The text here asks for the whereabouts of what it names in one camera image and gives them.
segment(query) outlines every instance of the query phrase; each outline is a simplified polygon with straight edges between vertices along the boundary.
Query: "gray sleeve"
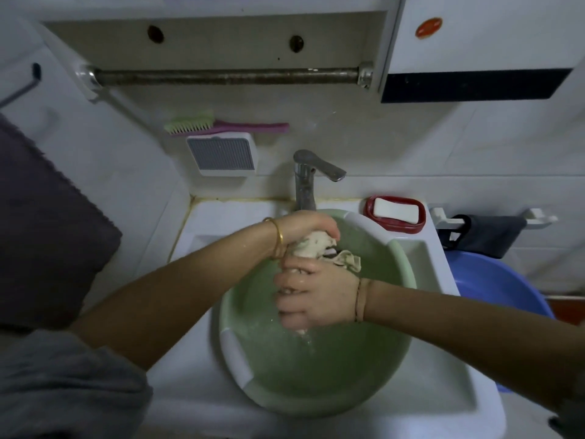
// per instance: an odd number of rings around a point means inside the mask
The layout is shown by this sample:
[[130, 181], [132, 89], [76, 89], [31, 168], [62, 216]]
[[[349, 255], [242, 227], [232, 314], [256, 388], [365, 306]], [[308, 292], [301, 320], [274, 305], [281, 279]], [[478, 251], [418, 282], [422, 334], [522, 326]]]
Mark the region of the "gray sleeve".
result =
[[146, 374], [70, 332], [35, 331], [0, 356], [0, 438], [123, 438], [152, 397]]
[[585, 373], [577, 380], [573, 398], [563, 403], [549, 425], [565, 439], [585, 439]]

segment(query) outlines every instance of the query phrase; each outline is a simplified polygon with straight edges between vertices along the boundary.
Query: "dark towel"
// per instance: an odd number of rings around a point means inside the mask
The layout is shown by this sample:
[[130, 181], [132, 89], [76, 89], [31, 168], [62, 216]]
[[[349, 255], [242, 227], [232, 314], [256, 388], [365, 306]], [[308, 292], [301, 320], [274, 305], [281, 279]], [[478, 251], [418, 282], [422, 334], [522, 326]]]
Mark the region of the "dark towel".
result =
[[465, 223], [461, 228], [438, 230], [445, 249], [469, 251], [495, 259], [504, 257], [526, 227], [526, 219], [516, 216], [459, 214], [453, 218], [463, 219]]
[[69, 325], [121, 237], [0, 115], [0, 324]]

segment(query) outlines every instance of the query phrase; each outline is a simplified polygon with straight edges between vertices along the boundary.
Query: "orange oval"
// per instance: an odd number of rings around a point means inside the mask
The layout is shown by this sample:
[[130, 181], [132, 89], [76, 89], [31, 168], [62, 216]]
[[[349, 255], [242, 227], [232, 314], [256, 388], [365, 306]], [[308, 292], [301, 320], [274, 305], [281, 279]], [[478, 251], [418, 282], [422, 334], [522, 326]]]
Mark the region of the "orange oval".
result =
[[443, 25], [442, 18], [440, 17], [430, 18], [422, 22], [422, 24], [417, 28], [415, 36], [417, 36], [417, 38], [420, 38], [421, 40], [423, 38], [428, 38], [432, 36], [435, 32], [437, 32], [439, 29], [441, 29], [442, 25]]

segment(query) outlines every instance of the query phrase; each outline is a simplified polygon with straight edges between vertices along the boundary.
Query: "white sink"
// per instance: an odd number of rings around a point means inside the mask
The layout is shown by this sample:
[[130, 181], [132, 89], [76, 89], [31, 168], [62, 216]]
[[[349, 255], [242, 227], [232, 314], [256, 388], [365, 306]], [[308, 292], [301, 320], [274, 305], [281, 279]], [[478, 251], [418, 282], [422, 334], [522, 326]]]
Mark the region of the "white sink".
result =
[[[288, 213], [290, 206], [279, 201], [201, 202], [186, 221], [172, 259], [264, 217]], [[359, 201], [317, 206], [359, 211]], [[404, 248], [420, 289], [459, 294], [428, 210], [419, 234], [392, 234]], [[505, 433], [494, 382], [417, 339], [396, 374], [361, 406], [325, 419], [270, 413], [248, 399], [229, 374], [219, 347], [217, 307], [152, 367], [148, 378], [154, 399], [146, 423], [211, 436], [496, 439]]]

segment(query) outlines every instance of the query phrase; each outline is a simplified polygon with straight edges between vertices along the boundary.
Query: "black stripe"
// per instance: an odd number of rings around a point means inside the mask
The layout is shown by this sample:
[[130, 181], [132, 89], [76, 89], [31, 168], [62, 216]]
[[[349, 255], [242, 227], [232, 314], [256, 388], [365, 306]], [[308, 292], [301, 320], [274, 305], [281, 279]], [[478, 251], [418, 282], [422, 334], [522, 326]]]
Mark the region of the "black stripe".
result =
[[390, 73], [382, 103], [545, 99], [555, 93], [571, 70]]

